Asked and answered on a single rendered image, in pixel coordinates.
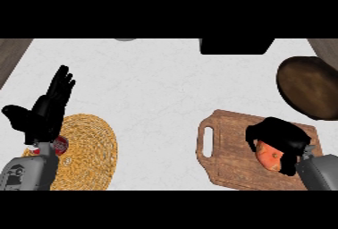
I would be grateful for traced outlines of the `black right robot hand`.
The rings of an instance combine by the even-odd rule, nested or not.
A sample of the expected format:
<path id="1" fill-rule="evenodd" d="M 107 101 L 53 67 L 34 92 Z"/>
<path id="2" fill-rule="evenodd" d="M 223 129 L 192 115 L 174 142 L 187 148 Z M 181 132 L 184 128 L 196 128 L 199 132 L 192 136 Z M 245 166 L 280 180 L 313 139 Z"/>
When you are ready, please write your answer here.
<path id="1" fill-rule="evenodd" d="M 295 175 L 296 159 L 302 156 L 310 137 L 299 127 L 279 118 L 267 117 L 262 122 L 245 129 L 245 141 L 254 153 L 256 142 L 264 141 L 282 153 L 280 174 Z"/>

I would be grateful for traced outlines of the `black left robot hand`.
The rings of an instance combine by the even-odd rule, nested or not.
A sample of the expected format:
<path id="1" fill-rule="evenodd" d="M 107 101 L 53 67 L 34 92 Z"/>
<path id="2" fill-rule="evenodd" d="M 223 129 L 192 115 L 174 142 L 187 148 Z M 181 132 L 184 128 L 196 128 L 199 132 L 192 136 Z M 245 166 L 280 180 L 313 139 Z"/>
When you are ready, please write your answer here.
<path id="1" fill-rule="evenodd" d="M 38 97 L 31 110 L 14 105 L 3 107 L 1 113 L 11 128 L 25 134 L 25 145 L 51 142 L 56 139 L 73 85 L 69 68 L 60 65 L 47 92 Z"/>

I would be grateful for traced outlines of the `brown wooden cutting board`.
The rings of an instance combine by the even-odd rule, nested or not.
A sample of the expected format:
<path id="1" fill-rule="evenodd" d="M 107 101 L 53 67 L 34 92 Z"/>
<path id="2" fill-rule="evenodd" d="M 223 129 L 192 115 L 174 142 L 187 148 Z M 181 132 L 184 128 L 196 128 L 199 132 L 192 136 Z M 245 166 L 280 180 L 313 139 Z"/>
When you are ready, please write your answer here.
<path id="1" fill-rule="evenodd" d="M 262 117 L 215 110 L 199 123 L 196 158 L 206 170 L 209 181 L 236 190 L 304 191 L 299 176 L 268 171 L 256 161 L 245 141 L 245 129 L 264 120 Z M 212 129 L 211 157 L 203 155 L 205 128 Z"/>

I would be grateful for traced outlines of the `dark brown pan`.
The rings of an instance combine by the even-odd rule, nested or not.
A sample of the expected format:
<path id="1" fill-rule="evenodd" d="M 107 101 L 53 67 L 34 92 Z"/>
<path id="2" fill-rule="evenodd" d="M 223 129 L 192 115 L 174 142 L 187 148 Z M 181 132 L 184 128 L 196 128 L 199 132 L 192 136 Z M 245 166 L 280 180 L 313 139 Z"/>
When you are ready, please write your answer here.
<path id="1" fill-rule="evenodd" d="M 314 120 L 338 121 L 338 70 L 315 56 L 280 63 L 276 84 L 287 105 Z"/>

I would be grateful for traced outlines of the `red can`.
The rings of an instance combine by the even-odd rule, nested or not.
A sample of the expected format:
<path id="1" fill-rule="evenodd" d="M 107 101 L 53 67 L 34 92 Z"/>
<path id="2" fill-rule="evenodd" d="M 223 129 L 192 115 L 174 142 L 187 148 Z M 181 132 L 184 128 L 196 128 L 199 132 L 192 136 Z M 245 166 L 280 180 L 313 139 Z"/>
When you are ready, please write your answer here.
<path id="1" fill-rule="evenodd" d="M 63 136 L 59 136 L 53 141 L 53 148 L 56 151 L 56 155 L 60 156 L 69 147 L 69 141 Z"/>

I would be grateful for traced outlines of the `round woven straw placemat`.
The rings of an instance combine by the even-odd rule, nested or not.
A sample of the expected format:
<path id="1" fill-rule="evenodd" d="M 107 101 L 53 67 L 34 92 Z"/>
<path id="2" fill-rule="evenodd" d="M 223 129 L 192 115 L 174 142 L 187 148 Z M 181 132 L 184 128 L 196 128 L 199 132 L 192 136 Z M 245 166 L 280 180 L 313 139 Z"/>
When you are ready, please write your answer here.
<path id="1" fill-rule="evenodd" d="M 51 191 L 104 191 L 116 170 L 118 143 L 106 121 L 91 114 L 63 118 L 60 136 L 68 149 L 57 157 Z"/>

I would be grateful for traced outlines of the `black appliance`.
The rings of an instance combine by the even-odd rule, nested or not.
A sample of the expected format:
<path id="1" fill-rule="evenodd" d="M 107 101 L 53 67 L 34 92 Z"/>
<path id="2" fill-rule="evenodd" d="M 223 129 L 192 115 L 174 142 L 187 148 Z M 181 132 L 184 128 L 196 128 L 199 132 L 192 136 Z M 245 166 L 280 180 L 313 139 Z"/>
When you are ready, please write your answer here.
<path id="1" fill-rule="evenodd" d="M 262 55 L 273 38 L 200 38 L 202 55 Z"/>

